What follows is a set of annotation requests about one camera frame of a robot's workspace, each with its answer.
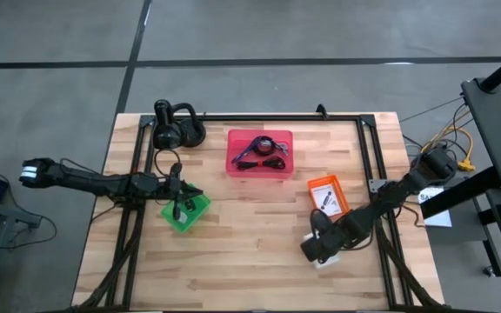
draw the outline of wooden tabletop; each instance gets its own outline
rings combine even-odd
[[[409,164],[397,114],[375,115],[388,177],[398,180]],[[105,174],[129,172],[139,117],[117,117]],[[160,216],[163,207],[147,202],[130,308],[387,309],[376,240],[367,249],[341,253],[341,261],[321,270],[316,270],[299,248],[303,235],[311,232],[308,180],[335,174],[352,208],[368,203],[356,125],[330,121],[206,122],[205,126],[208,134],[203,144],[177,152],[183,162],[182,178],[204,190],[212,201],[210,209],[190,231],[178,234]],[[230,129],[292,131],[292,178],[227,176],[224,163]],[[166,153],[158,159],[160,167],[166,169],[174,162],[174,156]],[[376,169],[374,160],[371,164]],[[108,199],[98,199],[94,214],[111,205]],[[110,268],[120,216],[121,209],[112,210],[90,226],[74,304],[85,300]],[[405,261],[432,297],[443,302],[426,230],[416,228],[414,220],[405,210],[397,219]],[[395,268],[392,275],[398,302],[402,303]],[[123,294],[121,278],[119,299]]]

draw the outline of green plastic container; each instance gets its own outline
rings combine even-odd
[[[180,203],[179,209],[181,210],[181,216],[179,217],[178,221],[173,219],[173,201],[167,203],[167,205],[165,205],[164,209],[162,210],[162,216],[171,224],[171,226],[173,226],[175,230],[180,233],[184,233],[185,231],[189,230],[189,228],[197,221],[197,219],[202,214],[204,214],[206,210],[208,210],[208,207],[211,203],[211,200],[205,195],[195,196],[190,200],[195,203],[196,208],[193,211],[189,211],[184,206],[184,203]]]

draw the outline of black headphones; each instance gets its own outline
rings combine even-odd
[[[188,110],[190,118],[177,121],[173,114],[179,110]],[[197,119],[197,114],[188,103],[171,105],[167,100],[154,103],[156,125],[152,133],[155,149],[175,149],[180,146],[196,147],[206,138],[206,128]]]

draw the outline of pink plastic container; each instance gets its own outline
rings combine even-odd
[[[247,170],[239,170],[235,163],[232,163],[234,157],[242,153],[251,142],[258,136],[268,136],[279,144],[286,144],[286,156],[280,149],[276,148],[274,153],[269,156],[259,156],[254,151],[243,156],[239,161],[260,162],[270,157],[281,157],[285,161],[285,168],[282,170],[272,169],[266,166],[257,166]],[[288,130],[230,130],[227,135],[227,157],[225,159],[225,170],[233,177],[253,177],[253,178],[277,178],[286,179],[293,174],[293,133]]]

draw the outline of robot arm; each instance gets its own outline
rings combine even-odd
[[[336,222],[332,223],[321,210],[313,210],[311,228],[314,236],[301,243],[301,250],[309,261],[323,263],[340,250],[357,246],[369,236],[374,222],[383,214],[428,186],[446,183],[453,178],[456,168],[444,147],[438,146],[418,156],[401,181],[386,183],[369,204],[352,210]]]
[[[176,203],[173,216],[178,219],[177,203],[203,193],[181,180],[182,168],[182,164],[174,163],[170,174],[165,177],[141,172],[106,176],[72,169],[50,158],[36,158],[23,162],[23,172],[19,180],[28,188],[62,186],[90,192],[96,196],[108,196],[117,203],[148,199],[174,200]]]

